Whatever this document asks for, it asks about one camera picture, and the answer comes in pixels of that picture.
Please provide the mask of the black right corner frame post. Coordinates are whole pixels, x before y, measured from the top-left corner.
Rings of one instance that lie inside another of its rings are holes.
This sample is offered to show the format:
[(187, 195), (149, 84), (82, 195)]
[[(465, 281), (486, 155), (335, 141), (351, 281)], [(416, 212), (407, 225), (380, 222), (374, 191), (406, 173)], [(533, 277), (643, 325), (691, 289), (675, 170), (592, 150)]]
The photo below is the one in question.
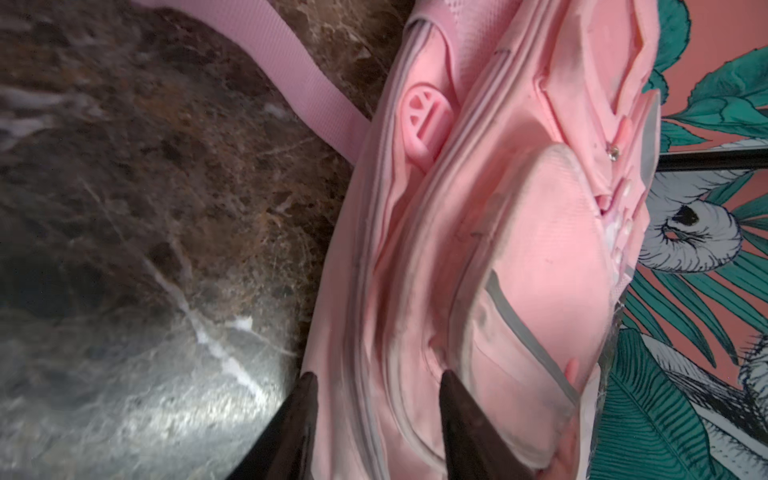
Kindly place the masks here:
[(766, 147), (662, 153), (656, 171), (682, 172), (766, 169), (767, 153), (768, 150)]

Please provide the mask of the pink student backpack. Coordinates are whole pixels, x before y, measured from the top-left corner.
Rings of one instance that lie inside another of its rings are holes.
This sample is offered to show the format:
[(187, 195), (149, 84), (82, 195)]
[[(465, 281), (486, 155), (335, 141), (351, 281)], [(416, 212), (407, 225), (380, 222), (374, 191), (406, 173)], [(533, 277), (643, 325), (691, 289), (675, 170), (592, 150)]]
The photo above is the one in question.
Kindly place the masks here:
[(365, 117), (266, 1), (174, 1), (250, 55), (354, 167), (302, 368), (316, 479), (444, 479), (438, 395), (464, 384), (541, 473), (649, 224), (653, 1), (418, 1)]

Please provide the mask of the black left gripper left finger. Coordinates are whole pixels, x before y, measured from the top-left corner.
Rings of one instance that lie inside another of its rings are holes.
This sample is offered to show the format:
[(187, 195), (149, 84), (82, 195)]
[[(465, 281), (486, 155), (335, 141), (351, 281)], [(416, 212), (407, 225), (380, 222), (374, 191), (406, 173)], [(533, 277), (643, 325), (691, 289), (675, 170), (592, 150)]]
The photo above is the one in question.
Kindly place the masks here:
[(317, 416), (318, 379), (306, 372), (227, 479), (312, 479)]

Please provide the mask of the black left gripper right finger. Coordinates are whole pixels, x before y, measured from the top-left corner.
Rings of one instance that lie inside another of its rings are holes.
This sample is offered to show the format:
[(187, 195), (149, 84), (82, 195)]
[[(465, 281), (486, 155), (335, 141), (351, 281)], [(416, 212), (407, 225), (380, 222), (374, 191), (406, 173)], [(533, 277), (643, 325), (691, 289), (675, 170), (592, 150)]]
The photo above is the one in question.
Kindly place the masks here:
[(449, 480), (534, 478), (451, 370), (442, 374), (439, 406)]

